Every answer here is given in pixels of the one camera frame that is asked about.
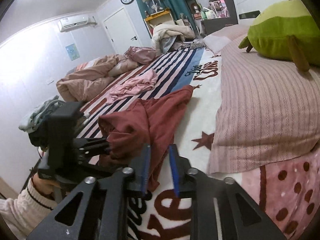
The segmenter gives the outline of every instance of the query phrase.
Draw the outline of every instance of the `wall picture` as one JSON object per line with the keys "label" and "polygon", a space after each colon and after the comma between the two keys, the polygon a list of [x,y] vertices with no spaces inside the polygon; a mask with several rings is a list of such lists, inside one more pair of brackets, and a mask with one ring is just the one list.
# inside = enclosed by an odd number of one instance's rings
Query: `wall picture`
{"label": "wall picture", "polygon": [[78,49],[75,44],[71,44],[69,46],[66,46],[66,50],[68,52],[68,55],[69,55],[71,61],[73,61],[77,58],[80,58]]}

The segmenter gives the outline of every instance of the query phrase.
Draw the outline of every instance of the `orange shelf top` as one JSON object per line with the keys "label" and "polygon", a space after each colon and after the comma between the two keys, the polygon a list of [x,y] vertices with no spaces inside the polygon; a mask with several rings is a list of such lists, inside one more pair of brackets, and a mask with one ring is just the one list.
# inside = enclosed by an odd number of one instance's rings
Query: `orange shelf top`
{"label": "orange shelf top", "polygon": [[150,16],[150,17],[148,17],[148,18],[145,18],[144,20],[145,20],[146,22],[148,22],[148,21],[150,21],[150,20],[153,20],[153,19],[155,19],[155,18],[157,18],[157,17],[166,15],[166,14],[168,14],[168,13],[170,13],[170,10],[165,10],[164,12],[159,12],[159,13],[157,13],[157,14],[155,14],[155,15],[152,15],[152,16]]}

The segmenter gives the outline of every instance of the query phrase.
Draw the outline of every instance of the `hand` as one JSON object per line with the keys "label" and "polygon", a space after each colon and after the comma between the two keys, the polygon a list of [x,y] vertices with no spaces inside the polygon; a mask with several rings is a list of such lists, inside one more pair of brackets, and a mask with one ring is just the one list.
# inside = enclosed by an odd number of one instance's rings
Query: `hand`
{"label": "hand", "polygon": [[53,180],[40,179],[38,173],[33,176],[33,186],[41,195],[53,193],[53,187],[59,187],[59,183]]}

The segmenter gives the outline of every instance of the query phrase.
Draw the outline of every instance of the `toy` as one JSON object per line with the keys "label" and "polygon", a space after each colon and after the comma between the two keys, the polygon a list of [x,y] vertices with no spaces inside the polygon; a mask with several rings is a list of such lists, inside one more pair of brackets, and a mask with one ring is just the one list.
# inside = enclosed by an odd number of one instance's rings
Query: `toy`
{"label": "toy", "polygon": [[239,48],[293,61],[303,72],[309,70],[309,63],[320,66],[320,30],[301,0],[269,6],[254,20]]}

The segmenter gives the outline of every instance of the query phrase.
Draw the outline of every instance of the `person's arm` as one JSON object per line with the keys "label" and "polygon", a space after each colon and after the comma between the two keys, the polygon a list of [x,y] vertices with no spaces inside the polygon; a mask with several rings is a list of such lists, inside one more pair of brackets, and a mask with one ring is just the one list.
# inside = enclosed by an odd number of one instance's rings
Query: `person's arm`
{"label": "person's arm", "polygon": [[53,185],[35,174],[17,199],[0,200],[0,215],[19,240],[25,239],[57,206],[50,197]]}

